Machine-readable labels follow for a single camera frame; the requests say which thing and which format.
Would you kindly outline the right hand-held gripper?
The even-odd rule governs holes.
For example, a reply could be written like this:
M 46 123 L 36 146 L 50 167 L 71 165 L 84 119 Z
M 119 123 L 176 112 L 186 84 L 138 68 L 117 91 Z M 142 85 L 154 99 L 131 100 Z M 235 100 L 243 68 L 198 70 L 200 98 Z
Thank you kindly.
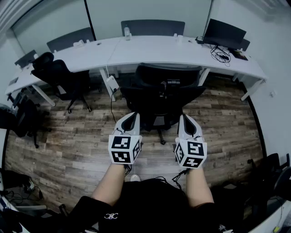
M 178 137 L 175 139 L 174 153 L 180 167 L 199 169 L 207 158 L 207 143 L 204 138 L 185 138 L 186 134 L 192 137 L 201 132 L 200 125 L 190 116 L 182 114 L 179 119 Z

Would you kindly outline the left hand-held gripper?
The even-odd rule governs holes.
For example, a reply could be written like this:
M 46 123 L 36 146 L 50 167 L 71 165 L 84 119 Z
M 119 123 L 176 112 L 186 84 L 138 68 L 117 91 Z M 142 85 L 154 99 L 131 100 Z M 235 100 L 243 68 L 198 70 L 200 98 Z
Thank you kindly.
M 109 135 L 108 152 L 112 163 L 133 164 L 141 152 L 140 115 L 132 112 L 117 121 L 115 130 Z

